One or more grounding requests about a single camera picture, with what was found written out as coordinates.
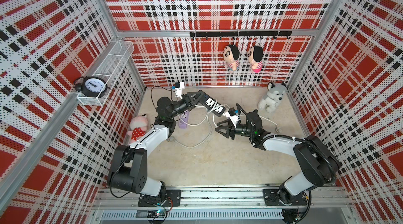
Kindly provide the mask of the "black power strip with cord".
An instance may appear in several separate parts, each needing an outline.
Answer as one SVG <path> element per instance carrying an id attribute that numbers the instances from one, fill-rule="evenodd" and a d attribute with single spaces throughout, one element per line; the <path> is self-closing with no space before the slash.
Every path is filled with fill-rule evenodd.
<path id="1" fill-rule="evenodd" d="M 221 108 L 223 108 L 223 107 L 224 108 L 229 108 L 229 106 L 227 104 L 221 105 L 221 104 L 217 103 L 216 100 L 213 100 L 211 98 L 207 99 L 206 105 L 207 105 L 207 109 L 210 108 L 209 113 L 211 113 L 212 111 L 215 111 L 217 109 L 221 111 Z M 264 119 L 264 120 L 266 120 L 266 121 L 268 121 L 268 122 L 270 122 L 272 124 L 274 124 L 275 127 L 276 127 L 276 132 L 281 133 L 281 127 L 277 123 L 275 123 L 274 121 L 272 121 L 272 120 L 270 120 L 268 118 L 265 118 L 263 116 L 260 116 L 260 118 Z"/>

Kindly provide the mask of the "purple power strip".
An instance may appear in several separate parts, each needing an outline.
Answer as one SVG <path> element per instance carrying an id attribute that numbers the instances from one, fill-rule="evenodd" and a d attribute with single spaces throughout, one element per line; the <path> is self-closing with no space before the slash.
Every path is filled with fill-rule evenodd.
<path id="1" fill-rule="evenodd" d="M 189 111 L 185 111 L 180 117 L 179 117 L 179 124 L 178 127 L 180 129 L 186 129 L 188 127 L 188 117 L 189 117 Z"/>

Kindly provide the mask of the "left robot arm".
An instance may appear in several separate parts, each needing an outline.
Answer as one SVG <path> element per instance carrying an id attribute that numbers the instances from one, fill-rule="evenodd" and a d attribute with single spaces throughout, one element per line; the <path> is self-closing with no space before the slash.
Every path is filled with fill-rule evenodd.
<path id="1" fill-rule="evenodd" d="M 216 102 L 202 90 L 183 94 L 178 101 L 160 98 L 151 129 L 135 143 L 119 145 L 115 149 L 107 186 L 140 194 L 148 205 L 163 205 L 167 198 L 166 185 L 148 176 L 148 156 L 173 134 L 175 118 L 197 105 L 210 110 Z"/>

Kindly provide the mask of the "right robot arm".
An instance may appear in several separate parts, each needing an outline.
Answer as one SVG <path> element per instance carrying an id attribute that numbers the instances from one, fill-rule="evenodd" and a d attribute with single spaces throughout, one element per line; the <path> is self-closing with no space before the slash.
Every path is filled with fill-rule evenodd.
<path id="1" fill-rule="evenodd" d="M 296 159 L 300 172 L 288 178 L 277 189 L 270 191 L 266 202 L 275 205 L 305 205 L 304 199 L 312 190 L 325 184 L 334 184 L 341 163 L 331 151 L 316 137 L 296 138 L 272 134 L 265 130 L 257 110 L 245 114 L 241 109 L 231 109 L 227 119 L 216 124 L 215 131 L 232 140 L 237 135 L 246 137 L 254 148 L 283 153 Z"/>

